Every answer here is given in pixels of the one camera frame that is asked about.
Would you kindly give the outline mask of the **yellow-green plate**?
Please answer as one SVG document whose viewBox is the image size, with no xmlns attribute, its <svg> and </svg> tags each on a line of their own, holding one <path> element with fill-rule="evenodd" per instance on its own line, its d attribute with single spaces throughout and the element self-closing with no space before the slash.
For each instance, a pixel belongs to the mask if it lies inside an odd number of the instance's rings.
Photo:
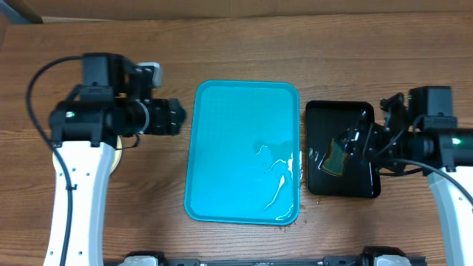
<svg viewBox="0 0 473 266">
<path fill-rule="evenodd" d="M 122 154 L 123 154 L 123 151 L 121 150 L 121 148 L 123 148 L 123 142 L 121 140 L 121 137 L 118 137 L 117 149 L 115 150 L 115 158 L 111 167 L 111 174 L 114 174 L 115 170 L 120 165 Z M 56 158 L 54 154 L 52 155 L 52 164 L 54 168 L 59 168 L 61 166 L 60 163 L 58 162 L 58 159 Z"/>
</svg>

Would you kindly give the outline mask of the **yellow green scrub sponge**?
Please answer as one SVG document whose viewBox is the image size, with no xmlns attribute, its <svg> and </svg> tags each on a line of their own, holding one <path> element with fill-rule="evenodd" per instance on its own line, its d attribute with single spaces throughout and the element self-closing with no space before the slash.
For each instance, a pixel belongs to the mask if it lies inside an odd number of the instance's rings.
<svg viewBox="0 0 473 266">
<path fill-rule="evenodd" d="M 321 163 L 321 170 L 336 177 L 342 177 L 349 154 L 346 152 L 345 145 L 331 140 L 328 152 Z"/>
</svg>

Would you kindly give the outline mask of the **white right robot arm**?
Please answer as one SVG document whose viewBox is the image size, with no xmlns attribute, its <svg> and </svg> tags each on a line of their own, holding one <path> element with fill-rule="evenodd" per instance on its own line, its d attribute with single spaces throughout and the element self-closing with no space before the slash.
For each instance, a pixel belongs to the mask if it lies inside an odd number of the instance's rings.
<svg viewBox="0 0 473 266">
<path fill-rule="evenodd" d="M 332 139 L 326 162 L 339 174 L 349 158 L 378 175 L 422 173 L 435 198 L 446 260 L 472 264 L 472 130 L 460 128 L 448 86 L 422 86 L 380 101 L 384 124 L 361 115 Z"/>
</svg>

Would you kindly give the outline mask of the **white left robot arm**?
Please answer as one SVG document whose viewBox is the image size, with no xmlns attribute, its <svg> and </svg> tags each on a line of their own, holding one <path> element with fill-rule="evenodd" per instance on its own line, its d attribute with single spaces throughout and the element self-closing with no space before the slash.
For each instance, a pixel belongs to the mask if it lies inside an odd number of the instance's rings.
<svg viewBox="0 0 473 266">
<path fill-rule="evenodd" d="M 102 265 L 103 220 L 120 137 L 176 135 L 178 99 L 61 101 L 50 115 L 55 196 L 46 265 Z"/>
</svg>

